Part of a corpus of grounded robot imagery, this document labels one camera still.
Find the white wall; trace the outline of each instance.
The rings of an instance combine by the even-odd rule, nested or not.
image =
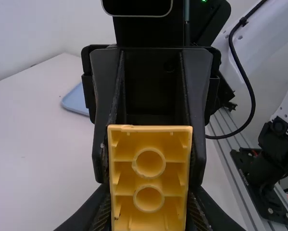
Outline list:
[[[60,0],[0,0],[0,79],[62,52]]]
[[[115,43],[100,0],[0,0],[0,80],[92,43]]]

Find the black plastic housing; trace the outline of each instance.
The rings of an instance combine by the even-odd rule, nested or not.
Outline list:
[[[201,185],[206,164],[205,109],[219,51],[212,48],[106,48],[90,53],[92,78],[83,76],[95,124],[92,159],[96,181],[108,181],[109,124],[191,125],[190,185]]]

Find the table surface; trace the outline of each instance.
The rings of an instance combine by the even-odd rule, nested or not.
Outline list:
[[[82,72],[81,59],[64,53],[0,81],[0,231],[51,231],[98,187],[94,125],[61,107]],[[210,140],[202,185],[245,228]]]

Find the black bracket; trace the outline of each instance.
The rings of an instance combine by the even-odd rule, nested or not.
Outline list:
[[[261,149],[240,148],[239,151],[232,150],[230,154],[260,216],[288,225],[288,211],[274,189],[254,185],[248,179],[250,167],[260,151]]]

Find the yellow lego brick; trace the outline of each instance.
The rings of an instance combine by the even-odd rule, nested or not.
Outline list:
[[[112,231],[184,231],[190,126],[109,125]]]

